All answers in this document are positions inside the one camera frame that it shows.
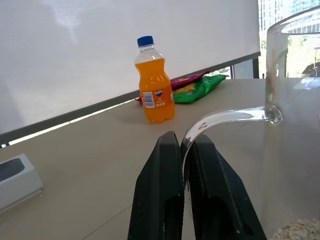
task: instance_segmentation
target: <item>bottle label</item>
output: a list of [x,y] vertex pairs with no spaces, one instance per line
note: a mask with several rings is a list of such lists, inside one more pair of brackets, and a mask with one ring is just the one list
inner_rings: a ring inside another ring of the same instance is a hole
[[141,91],[143,106],[147,109],[168,106],[174,102],[171,86],[166,86],[153,91]]

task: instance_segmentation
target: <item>white roller blind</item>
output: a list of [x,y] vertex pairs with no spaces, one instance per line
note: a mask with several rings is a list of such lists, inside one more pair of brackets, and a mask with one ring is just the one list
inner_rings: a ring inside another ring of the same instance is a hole
[[0,134],[138,89],[137,38],[170,78],[259,52],[256,0],[2,0]]

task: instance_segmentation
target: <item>table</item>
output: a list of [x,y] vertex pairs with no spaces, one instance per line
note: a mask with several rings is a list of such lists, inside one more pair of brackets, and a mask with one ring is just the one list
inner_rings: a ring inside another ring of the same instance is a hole
[[[25,153],[43,185],[35,196],[0,215],[1,240],[127,239],[136,179],[157,139],[175,131],[179,142],[200,117],[226,108],[264,105],[262,79],[228,79],[176,116],[149,124],[132,101],[0,149],[0,162]],[[227,123],[206,132],[242,178],[259,215],[263,122]],[[184,209],[182,239],[193,226]]]

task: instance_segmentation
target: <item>plastic bottle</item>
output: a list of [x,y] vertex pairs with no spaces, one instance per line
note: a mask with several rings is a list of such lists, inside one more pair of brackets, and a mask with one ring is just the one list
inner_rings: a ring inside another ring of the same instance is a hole
[[162,123],[175,116],[170,79],[165,73],[165,58],[155,50],[152,36],[137,40],[140,53],[135,67],[140,73],[139,90],[146,118]]

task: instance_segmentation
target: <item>white box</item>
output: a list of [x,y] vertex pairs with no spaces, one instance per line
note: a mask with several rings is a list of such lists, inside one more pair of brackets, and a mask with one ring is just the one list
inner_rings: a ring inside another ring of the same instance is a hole
[[0,214],[42,192],[42,188],[38,173],[24,153],[0,162]]

